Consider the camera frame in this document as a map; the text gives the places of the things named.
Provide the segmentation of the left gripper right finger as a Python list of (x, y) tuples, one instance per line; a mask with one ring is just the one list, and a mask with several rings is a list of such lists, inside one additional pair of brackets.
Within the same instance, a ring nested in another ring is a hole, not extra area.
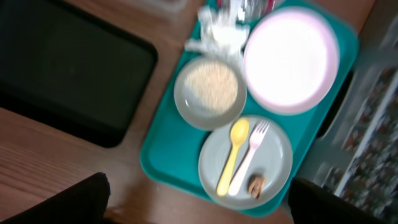
[(303, 178), (291, 181), (288, 205), (295, 224), (387, 224)]

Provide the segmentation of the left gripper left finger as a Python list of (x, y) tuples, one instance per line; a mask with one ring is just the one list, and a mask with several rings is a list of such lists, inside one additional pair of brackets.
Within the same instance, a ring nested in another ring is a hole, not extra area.
[(99, 224), (111, 195), (105, 173), (98, 172), (47, 200), (3, 220), (2, 224)]

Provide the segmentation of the grey round plate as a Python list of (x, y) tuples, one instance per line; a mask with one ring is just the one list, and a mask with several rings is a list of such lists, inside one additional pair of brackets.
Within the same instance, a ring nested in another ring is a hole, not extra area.
[[(231, 150), (231, 124), (214, 130), (205, 140), (198, 160), (198, 172), (202, 187), (216, 203), (234, 210), (260, 207), (271, 201), (283, 188), (292, 170), (292, 145), (285, 131), (275, 122), (262, 116), (247, 116), (249, 132), (257, 124), (267, 121), (269, 128), (261, 145), (245, 173), (236, 195), (219, 196), (216, 193), (221, 173)], [(248, 191), (255, 176), (265, 179), (261, 196), (256, 199)]]

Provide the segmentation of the brown food scrap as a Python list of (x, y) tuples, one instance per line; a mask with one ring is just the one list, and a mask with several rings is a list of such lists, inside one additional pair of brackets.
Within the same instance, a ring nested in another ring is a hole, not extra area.
[(262, 175), (252, 175), (249, 179), (248, 194), (254, 199), (260, 199), (266, 181)]

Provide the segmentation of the yellow plastic spoon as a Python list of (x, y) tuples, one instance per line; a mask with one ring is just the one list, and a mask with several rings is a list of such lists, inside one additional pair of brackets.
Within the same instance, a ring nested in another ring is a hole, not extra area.
[(249, 132), (249, 121), (246, 118), (239, 118), (230, 131), (231, 151), (221, 173), (216, 193), (219, 196), (225, 196), (228, 193), (229, 185), (233, 176), (234, 165), (238, 155), (239, 148), (245, 142)]

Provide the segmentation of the pink round plate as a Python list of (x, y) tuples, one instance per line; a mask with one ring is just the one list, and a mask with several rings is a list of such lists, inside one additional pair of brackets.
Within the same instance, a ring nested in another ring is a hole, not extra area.
[(263, 18), (244, 50), (252, 97), (275, 114), (304, 113), (331, 90), (340, 46), (329, 22), (306, 7), (287, 6)]

